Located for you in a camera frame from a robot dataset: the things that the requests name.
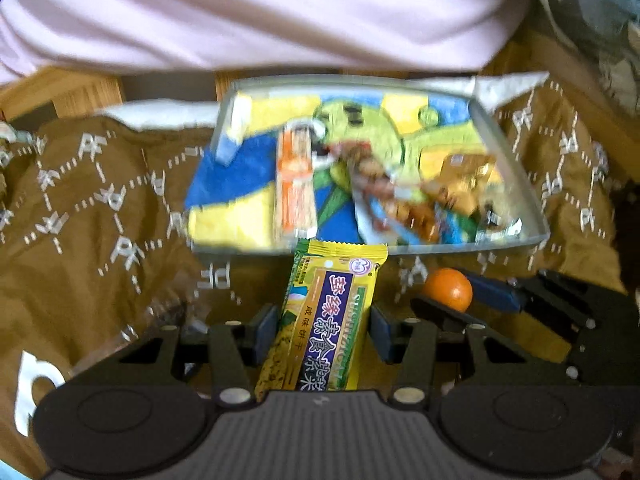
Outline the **rice cracker clear packet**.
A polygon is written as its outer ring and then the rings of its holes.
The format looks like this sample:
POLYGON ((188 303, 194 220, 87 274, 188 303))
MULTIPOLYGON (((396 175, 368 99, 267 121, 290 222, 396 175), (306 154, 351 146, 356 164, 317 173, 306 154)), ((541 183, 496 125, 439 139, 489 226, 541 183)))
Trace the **rice cracker clear packet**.
POLYGON ((477 244, 503 244, 509 240, 517 240, 523 231, 523 222, 520 218, 511 218, 500 214, 493 203, 484 203, 480 222, 475 232, 477 244))

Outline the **yellow biscuit packet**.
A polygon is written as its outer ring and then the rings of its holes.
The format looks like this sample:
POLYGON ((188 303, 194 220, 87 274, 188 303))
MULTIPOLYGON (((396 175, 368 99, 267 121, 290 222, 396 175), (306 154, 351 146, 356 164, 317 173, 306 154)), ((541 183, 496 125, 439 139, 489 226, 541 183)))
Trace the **yellow biscuit packet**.
POLYGON ((279 328, 255 387, 271 391, 354 390, 384 245, 301 240, 279 328))

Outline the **blue candy packet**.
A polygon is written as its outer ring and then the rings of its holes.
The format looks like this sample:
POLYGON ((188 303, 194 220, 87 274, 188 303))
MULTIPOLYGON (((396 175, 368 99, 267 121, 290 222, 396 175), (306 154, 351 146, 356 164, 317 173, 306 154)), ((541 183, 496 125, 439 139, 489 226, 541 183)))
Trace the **blue candy packet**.
POLYGON ((396 246, 460 245, 475 242, 477 223, 439 204, 370 198, 375 225, 396 246))

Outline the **golden snack packet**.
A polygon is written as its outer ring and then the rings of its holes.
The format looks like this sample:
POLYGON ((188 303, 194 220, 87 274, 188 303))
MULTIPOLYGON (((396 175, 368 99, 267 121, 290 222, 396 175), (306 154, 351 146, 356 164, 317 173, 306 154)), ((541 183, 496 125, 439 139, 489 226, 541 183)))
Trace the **golden snack packet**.
POLYGON ((482 199, 496 158, 491 154, 448 155, 440 173, 420 184, 420 190, 440 206, 472 217, 482 209, 482 199))

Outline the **orange cracker packet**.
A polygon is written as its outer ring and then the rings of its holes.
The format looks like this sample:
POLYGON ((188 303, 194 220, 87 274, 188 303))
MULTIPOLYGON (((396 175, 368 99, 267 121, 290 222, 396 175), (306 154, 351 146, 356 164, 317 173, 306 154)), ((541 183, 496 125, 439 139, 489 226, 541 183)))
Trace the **orange cracker packet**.
POLYGON ((311 133, 308 122, 288 122, 279 132, 273 229, 282 247, 317 234, 311 133))

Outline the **pink sausage white packet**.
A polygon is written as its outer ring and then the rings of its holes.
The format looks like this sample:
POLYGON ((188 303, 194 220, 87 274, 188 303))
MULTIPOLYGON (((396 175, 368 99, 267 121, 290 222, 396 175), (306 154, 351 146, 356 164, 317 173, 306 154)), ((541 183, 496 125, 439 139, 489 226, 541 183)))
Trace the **pink sausage white packet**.
POLYGON ((328 146, 329 155, 346 170, 350 194, 360 238, 367 244, 390 244, 390 236, 375 225, 369 200, 398 198, 418 202, 410 188, 396 184, 382 162, 373 154, 371 145, 361 141, 342 141, 328 146))

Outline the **dark dried meat clear packet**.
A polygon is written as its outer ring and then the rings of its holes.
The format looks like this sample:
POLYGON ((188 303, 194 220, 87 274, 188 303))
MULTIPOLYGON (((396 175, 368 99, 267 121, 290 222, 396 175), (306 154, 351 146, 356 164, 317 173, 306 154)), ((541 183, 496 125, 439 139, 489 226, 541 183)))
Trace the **dark dried meat clear packet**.
POLYGON ((161 302, 155 300, 138 313, 134 320, 125 325, 119 332, 122 340, 133 342, 152 330, 163 330, 176 326, 180 338, 186 344, 200 344, 209 332, 206 323, 207 309, 186 300, 161 302))

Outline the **small orange tangerine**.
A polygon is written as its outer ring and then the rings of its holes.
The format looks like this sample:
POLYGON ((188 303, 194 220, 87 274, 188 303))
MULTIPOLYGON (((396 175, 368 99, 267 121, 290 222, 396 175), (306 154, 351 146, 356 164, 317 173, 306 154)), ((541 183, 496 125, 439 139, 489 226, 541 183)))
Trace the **small orange tangerine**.
POLYGON ((468 310, 473 300, 473 287, 469 279, 451 268, 431 271, 422 292, 427 298, 458 312, 468 310))

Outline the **brown PF printed blanket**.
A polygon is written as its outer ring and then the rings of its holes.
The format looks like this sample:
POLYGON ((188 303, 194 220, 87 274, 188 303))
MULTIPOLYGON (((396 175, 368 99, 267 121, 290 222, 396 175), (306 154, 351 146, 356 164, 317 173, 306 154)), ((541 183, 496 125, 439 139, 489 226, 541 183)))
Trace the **brown PF printed blanket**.
MULTIPOLYGON (((612 146, 623 125, 548 79, 495 111, 540 194, 550 238, 533 248, 392 257, 375 298, 406 312, 428 270, 491 278, 561 271, 619 292, 639 284, 632 209, 612 146)), ((249 318, 279 302, 288 257, 209 264, 186 244, 183 202, 212 121, 162 113, 57 120, 1 148, 1 474, 37 479, 36 402, 163 315, 249 318)))

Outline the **plastic bag of clothes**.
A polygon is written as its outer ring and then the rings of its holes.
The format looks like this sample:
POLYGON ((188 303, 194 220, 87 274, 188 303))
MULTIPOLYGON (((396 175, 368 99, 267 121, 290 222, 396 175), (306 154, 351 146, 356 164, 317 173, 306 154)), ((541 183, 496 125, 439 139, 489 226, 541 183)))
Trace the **plastic bag of clothes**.
POLYGON ((539 0, 555 35, 594 66, 608 97, 639 116, 639 0, 539 0))

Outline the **pink draped cloth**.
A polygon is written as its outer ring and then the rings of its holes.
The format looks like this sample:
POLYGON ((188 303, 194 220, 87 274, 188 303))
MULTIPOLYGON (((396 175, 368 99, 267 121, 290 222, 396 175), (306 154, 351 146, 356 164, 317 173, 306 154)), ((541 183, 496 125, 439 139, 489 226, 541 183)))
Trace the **pink draped cloth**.
POLYGON ((1 80, 47 65, 474 72, 532 0, 2 0, 1 80))

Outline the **wooden bed frame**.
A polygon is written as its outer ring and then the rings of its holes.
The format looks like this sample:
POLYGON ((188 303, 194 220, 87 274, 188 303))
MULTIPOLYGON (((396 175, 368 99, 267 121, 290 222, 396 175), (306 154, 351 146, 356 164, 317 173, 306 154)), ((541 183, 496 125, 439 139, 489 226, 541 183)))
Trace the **wooden bed frame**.
POLYGON ((10 122, 51 105, 59 118, 79 117, 127 101, 219 101, 242 70, 117 76, 47 66, 1 89, 1 118, 10 122))

